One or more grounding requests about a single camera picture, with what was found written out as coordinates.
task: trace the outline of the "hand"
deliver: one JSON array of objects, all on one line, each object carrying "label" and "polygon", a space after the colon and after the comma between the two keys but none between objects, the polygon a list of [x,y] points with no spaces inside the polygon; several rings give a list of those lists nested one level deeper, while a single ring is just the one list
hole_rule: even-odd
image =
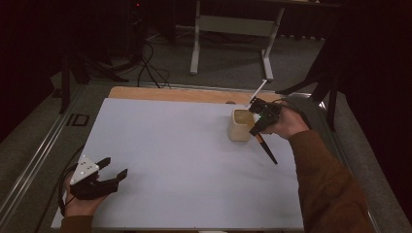
[{"label": "hand", "polygon": [[284,139],[288,139],[292,135],[306,130],[309,130],[309,127],[302,119],[302,116],[289,108],[283,107],[278,122],[269,125],[262,133],[275,133]]},{"label": "hand", "polygon": [[70,193],[70,180],[72,179],[73,173],[67,175],[64,181],[66,187],[66,210],[65,216],[93,216],[107,196],[99,197],[94,200],[79,200],[74,198],[73,194]]}]

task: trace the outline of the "person's left hand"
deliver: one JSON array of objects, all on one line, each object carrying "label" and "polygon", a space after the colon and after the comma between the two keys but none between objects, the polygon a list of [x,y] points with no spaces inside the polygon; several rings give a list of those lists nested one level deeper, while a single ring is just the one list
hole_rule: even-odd
[{"label": "person's left hand", "polygon": [[94,200],[79,200],[73,198],[73,194],[70,193],[70,180],[72,179],[72,176],[73,173],[67,175],[66,180],[64,181],[66,187],[65,216],[93,216],[100,203],[102,203],[107,196],[99,197]]}]

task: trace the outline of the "beige cup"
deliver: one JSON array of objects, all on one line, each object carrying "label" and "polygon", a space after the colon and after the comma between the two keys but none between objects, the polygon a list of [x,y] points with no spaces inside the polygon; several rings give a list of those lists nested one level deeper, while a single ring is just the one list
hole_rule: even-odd
[{"label": "beige cup", "polygon": [[254,115],[246,109],[234,109],[231,114],[227,134],[235,142],[248,142],[251,139],[249,130],[254,125]]}]

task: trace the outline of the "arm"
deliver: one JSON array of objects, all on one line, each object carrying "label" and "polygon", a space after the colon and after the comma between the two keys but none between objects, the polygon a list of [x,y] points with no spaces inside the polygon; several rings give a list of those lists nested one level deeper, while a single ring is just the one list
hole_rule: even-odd
[{"label": "arm", "polygon": [[291,143],[305,232],[373,232],[357,181],[299,114],[283,108],[279,121],[265,133]]},{"label": "arm", "polygon": [[66,210],[59,233],[90,233],[93,215],[107,196],[94,200],[79,200],[70,193],[71,175],[65,180]]}]

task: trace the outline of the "brown jacket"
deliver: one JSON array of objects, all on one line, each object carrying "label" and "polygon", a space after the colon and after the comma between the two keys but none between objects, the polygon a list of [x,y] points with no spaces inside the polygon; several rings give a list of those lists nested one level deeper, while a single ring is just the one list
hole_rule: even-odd
[{"label": "brown jacket", "polygon": [[[313,130],[289,138],[296,163],[299,199],[307,233],[373,232],[366,200],[351,173]],[[62,220],[60,233],[89,233],[92,216]]]}]

